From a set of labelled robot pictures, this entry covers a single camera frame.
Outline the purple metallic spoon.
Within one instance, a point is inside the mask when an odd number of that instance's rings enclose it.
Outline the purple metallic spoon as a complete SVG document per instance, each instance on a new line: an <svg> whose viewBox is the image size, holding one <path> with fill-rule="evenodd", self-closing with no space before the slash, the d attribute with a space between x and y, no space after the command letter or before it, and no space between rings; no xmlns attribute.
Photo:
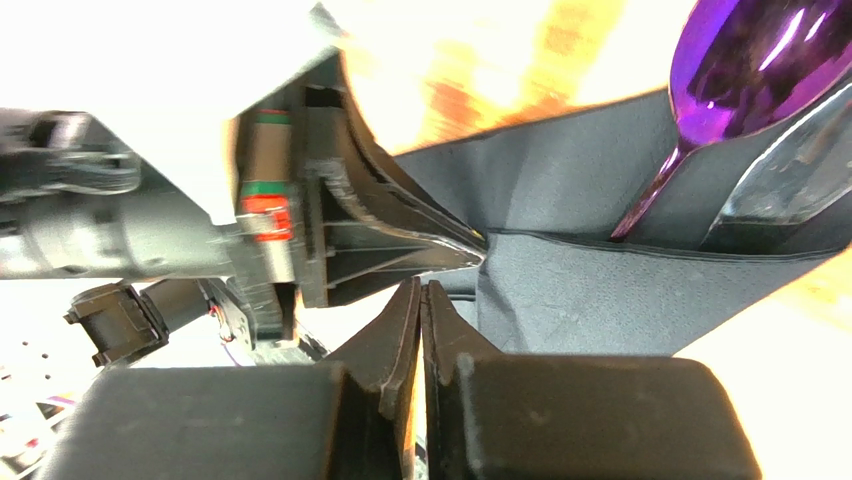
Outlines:
<svg viewBox="0 0 852 480"><path fill-rule="evenodd" d="M850 67L848 1L697 2L670 68L676 145L611 240L630 234L690 154L788 119Z"/></svg>

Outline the black paper napkin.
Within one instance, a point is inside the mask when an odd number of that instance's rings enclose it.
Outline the black paper napkin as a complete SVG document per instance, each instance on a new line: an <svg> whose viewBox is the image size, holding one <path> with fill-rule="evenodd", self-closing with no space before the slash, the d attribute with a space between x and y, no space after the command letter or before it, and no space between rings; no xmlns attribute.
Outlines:
<svg viewBox="0 0 852 480"><path fill-rule="evenodd" d="M837 254L843 198L760 255L703 252L730 189L776 130L703 150L622 243L609 236L669 153L665 91L414 151L399 165L487 240L440 276L465 318L513 352L671 355Z"/></svg>

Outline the silver table knife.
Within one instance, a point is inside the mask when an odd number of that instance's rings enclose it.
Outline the silver table knife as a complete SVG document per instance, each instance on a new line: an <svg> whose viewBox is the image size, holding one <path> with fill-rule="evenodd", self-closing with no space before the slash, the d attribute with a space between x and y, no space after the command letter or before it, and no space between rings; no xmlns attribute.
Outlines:
<svg viewBox="0 0 852 480"><path fill-rule="evenodd" d="M701 249L775 254L851 191L851 84L802 113L740 177Z"/></svg>

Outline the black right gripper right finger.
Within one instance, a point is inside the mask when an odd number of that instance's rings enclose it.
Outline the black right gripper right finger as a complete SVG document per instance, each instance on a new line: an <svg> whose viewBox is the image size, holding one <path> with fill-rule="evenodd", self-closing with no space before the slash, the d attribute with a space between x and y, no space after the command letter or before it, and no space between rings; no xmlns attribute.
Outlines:
<svg viewBox="0 0 852 480"><path fill-rule="evenodd" d="M722 384L671 357L500 351L421 291L434 479L758 479Z"/></svg>

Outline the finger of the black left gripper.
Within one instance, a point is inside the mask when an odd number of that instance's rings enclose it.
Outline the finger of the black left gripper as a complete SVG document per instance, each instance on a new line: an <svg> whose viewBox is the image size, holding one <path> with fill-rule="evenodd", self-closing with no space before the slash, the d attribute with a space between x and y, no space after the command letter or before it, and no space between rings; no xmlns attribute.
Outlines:
<svg viewBox="0 0 852 480"><path fill-rule="evenodd" d="M332 56L302 79L302 298L350 304L409 277L477 267L482 236L374 139Z"/></svg>

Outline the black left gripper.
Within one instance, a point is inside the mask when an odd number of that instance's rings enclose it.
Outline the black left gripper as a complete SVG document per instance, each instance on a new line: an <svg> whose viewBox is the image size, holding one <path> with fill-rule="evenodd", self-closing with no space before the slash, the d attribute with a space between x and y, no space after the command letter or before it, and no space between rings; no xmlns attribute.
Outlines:
<svg viewBox="0 0 852 480"><path fill-rule="evenodd" d="M67 320L101 353L205 313L295 343L293 83L341 34L319 1L3 2L2 278L98 280Z"/></svg>

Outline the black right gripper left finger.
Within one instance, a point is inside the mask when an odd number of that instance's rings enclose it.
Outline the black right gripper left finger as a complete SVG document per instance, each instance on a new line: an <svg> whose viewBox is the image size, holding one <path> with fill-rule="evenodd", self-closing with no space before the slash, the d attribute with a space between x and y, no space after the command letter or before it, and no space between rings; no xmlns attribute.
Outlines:
<svg viewBox="0 0 852 480"><path fill-rule="evenodd" d="M100 375L43 479L411 479L418 278L312 365Z"/></svg>

